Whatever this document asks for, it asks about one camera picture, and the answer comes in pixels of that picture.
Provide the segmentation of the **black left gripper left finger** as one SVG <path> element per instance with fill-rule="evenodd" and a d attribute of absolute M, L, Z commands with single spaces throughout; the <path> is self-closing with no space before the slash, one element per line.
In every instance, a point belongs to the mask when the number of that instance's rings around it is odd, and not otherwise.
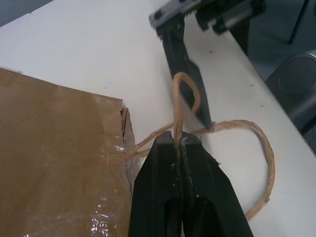
<path fill-rule="evenodd" d="M 156 137 L 134 182 L 128 237 L 181 237 L 183 189 L 170 131 Z"/>

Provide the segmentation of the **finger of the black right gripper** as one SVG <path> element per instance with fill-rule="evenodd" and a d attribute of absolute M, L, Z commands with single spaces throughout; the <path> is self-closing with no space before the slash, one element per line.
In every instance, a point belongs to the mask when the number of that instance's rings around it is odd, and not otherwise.
<path fill-rule="evenodd" d="M 183 19 L 173 19 L 157 27 L 157 34 L 162 40 L 171 77 L 177 73 L 186 73 L 195 79 L 195 68 L 184 44 L 184 29 Z"/>
<path fill-rule="evenodd" d="M 207 94 L 206 94 L 206 90 L 205 90 L 205 86 L 203 83 L 200 70 L 198 66 L 189 58 L 187 58 L 187 65 L 189 69 L 188 75 L 195 82 L 199 91 L 199 95 L 200 95 L 200 106 L 199 106 L 199 109 L 197 110 L 196 116 L 198 120 L 203 124 L 203 126 L 207 130 L 210 130 L 212 128 L 212 120 L 211 120 L 210 111 L 209 111 Z"/>

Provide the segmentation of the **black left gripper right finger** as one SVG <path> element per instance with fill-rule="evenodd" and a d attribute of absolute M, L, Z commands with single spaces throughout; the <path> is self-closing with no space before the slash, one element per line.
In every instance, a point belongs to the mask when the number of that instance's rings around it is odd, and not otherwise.
<path fill-rule="evenodd" d="M 253 237 L 229 178 L 194 135 L 180 141 L 185 237 Z"/>

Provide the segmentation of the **brown paper bag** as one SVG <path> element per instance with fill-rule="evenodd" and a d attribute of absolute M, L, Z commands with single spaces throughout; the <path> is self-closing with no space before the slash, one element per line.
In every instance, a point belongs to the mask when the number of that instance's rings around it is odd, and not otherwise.
<path fill-rule="evenodd" d="M 0 68 L 0 237 L 127 237 L 121 99 Z"/>

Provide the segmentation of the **black panel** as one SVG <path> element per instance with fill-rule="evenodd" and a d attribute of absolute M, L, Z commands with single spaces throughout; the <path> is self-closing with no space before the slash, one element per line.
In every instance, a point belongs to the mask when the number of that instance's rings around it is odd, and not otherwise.
<path fill-rule="evenodd" d="M 264 13 L 240 23 L 231 34 L 252 61 L 281 60 L 316 49 L 316 0 L 309 0 L 290 41 L 305 0 L 265 0 Z"/>

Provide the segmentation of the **dark grey rounded casing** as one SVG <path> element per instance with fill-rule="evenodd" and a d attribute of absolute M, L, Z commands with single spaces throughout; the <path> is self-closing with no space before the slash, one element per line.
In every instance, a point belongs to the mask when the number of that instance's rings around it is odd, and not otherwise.
<path fill-rule="evenodd" d="M 316 49 L 286 59 L 265 84 L 316 155 Z"/>

